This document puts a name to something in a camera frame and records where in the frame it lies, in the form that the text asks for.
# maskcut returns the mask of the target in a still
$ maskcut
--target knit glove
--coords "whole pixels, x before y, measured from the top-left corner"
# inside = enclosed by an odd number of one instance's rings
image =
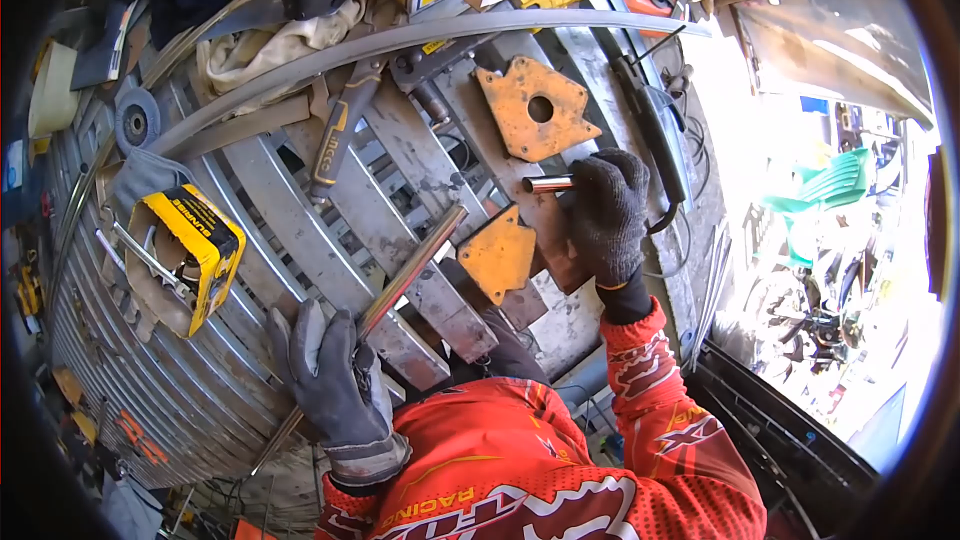
[[[604,148],[570,164],[577,188],[570,236],[597,286],[625,285],[641,266],[650,171],[640,157]]]
[[[400,473],[410,444],[394,431],[380,359],[357,340],[351,312],[338,310],[328,323],[320,303],[309,299],[300,304],[292,331],[281,312],[271,309],[267,333],[277,375],[317,428],[332,479],[370,486]]]

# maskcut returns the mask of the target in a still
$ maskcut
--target jersey sleeve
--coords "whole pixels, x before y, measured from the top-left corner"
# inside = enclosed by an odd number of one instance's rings
[[[642,478],[711,478],[760,503],[760,492],[723,425],[689,396],[664,334],[666,316],[653,311],[629,325],[605,319],[606,374],[624,438],[624,465]]]
[[[357,498],[341,492],[323,474],[323,509],[319,511],[314,540],[359,540],[374,528],[379,498]]]

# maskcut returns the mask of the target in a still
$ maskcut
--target green plastic object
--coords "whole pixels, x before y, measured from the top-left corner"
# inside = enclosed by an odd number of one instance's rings
[[[799,255],[790,240],[797,217],[842,207],[864,198],[870,188],[867,163],[871,158],[870,149],[858,148],[833,157],[820,170],[795,166],[793,171],[801,180],[796,195],[767,195],[760,199],[761,206],[783,215],[786,220],[789,255],[780,259],[781,265],[787,268],[813,267],[813,261]]]

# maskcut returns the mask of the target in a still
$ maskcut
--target ingco tool handle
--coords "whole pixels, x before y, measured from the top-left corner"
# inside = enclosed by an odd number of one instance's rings
[[[337,173],[354,138],[354,129],[380,86],[381,70],[378,63],[363,67],[358,63],[330,113],[310,171],[308,198],[315,205],[326,203],[330,189],[337,183]]]

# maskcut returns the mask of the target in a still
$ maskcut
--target person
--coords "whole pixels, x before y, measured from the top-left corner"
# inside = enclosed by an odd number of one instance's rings
[[[276,310],[268,328],[284,382],[330,460],[317,539],[763,537],[758,487],[724,427],[687,396],[664,310],[643,284],[646,166],[606,148],[570,171],[571,236],[605,305],[626,468],[594,465],[567,407],[505,326],[473,380],[414,397],[394,416],[352,315],[327,322],[306,302],[293,329]]]

